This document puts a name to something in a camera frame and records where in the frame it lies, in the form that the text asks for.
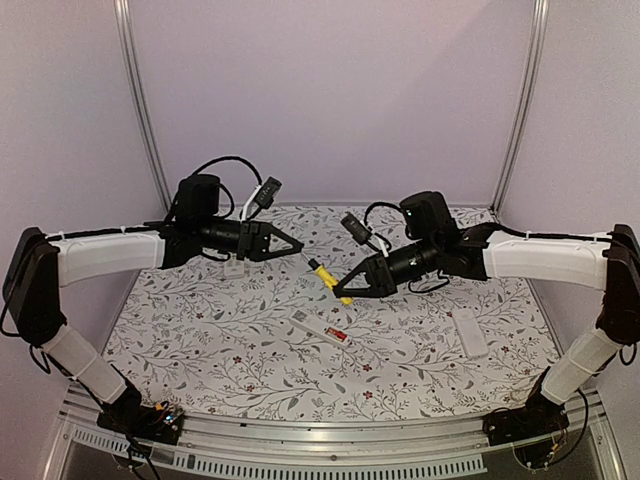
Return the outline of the yellow handled screwdriver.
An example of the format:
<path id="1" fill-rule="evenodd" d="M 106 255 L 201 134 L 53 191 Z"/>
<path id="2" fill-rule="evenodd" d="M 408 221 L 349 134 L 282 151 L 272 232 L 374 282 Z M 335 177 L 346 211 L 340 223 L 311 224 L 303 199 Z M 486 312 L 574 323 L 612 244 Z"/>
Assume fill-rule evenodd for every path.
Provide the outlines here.
<path id="1" fill-rule="evenodd" d="M 338 284 L 338 280 L 326 269 L 326 267 L 319 263 L 316 259 L 309 257 L 304 252 L 300 253 L 304 263 L 310 268 L 310 270 L 324 283 L 324 285 L 333 291 Z"/>

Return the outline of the white remote control with batteries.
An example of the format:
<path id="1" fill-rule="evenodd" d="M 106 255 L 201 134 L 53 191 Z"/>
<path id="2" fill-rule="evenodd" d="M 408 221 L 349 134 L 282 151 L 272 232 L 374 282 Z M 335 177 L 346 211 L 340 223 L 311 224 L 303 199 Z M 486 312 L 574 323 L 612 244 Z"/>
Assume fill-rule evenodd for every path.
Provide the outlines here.
<path id="1" fill-rule="evenodd" d="M 331 325 L 325 320 L 322 320 L 319 316 L 306 311 L 306 310 L 295 310 L 294 313 L 290 316 L 290 322 L 296 328 L 301 329 L 302 331 L 310 334 L 326 343 L 329 343 L 335 347 L 347 348 L 351 345 L 352 339 L 351 336 L 341 327 L 336 327 Z M 345 343 L 340 343 L 328 335 L 325 334 L 325 330 L 328 327 L 334 327 L 336 329 L 342 330 L 348 334 L 348 340 Z"/>

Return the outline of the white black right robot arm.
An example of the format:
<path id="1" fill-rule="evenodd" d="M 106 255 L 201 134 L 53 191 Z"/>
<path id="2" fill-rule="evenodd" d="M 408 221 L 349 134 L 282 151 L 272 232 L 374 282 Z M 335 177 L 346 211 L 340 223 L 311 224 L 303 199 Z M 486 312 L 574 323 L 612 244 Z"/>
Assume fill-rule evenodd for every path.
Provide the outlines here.
<path id="1" fill-rule="evenodd" d="M 558 361 L 538 378 L 517 427 L 537 436 L 556 411 L 626 346 L 639 343 L 639 241 L 631 226 L 591 234 L 518 231 L 497 222 L 466 229 L 442 193 L 423 191 L 399 203 L 409 244 L 362 260 L 338 281 L 336 297 L 385 298 L 434 271 L 474 281 L 518 278 L 533 287 L 559 283 L 599 291 L 601 310 Z"/>

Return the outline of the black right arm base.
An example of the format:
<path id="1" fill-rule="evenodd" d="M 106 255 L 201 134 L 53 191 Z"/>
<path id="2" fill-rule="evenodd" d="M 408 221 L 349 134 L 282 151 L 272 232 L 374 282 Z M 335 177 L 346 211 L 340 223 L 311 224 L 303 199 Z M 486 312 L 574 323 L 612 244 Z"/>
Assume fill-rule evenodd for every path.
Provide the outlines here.
<path id="1" fill-rule="evenodd" d="M 564 406 L 546 399 L 513 409 L 499 408 L 482 417 L 482 431 L 491 446 L 527 440 L 568 427 Z"/>

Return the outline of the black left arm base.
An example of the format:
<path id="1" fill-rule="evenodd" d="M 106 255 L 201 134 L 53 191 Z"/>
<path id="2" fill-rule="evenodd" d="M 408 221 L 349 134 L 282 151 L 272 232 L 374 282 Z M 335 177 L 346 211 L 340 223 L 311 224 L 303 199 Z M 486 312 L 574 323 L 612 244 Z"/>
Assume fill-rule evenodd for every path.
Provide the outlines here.
<path id="1" fill-rule="evenodd" d="M 97 425 L 136 439 L 177 445 L 184 424 L 184 409 L 169 401 L 145 405 L 136 397 L 104 404 Z"/>

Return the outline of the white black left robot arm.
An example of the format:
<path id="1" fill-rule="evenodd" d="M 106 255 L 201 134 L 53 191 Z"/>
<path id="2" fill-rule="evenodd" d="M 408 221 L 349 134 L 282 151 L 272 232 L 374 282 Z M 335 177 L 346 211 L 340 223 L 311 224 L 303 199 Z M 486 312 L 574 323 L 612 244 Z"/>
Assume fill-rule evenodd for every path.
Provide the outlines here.
<path id="1" fill-rule="evenodd" d="M 252 172 L 256 186 L 241 208 L 222 213 L 220 197 L 230 190 L 207 170 L 233 160 Z M 179 182 L 159 221 L 55 234 L 24 229 L 2 285 L 1 317 L 14 325 L 9 336 L 39 351 L 41 367 L 54 365 L 78 382 L 126 433 L 141 433 L 148 412 L 139 390 L 98 352 L 95 341 L 107 333 L 99 321 L 114 321 L 126 281 L 141 270 L 173 269 L 196 257 L 263 262 L 300 253 L 301 241 L 249 211 L 270 208 L 280 188 L 250 161 L 219 157 Z"/>

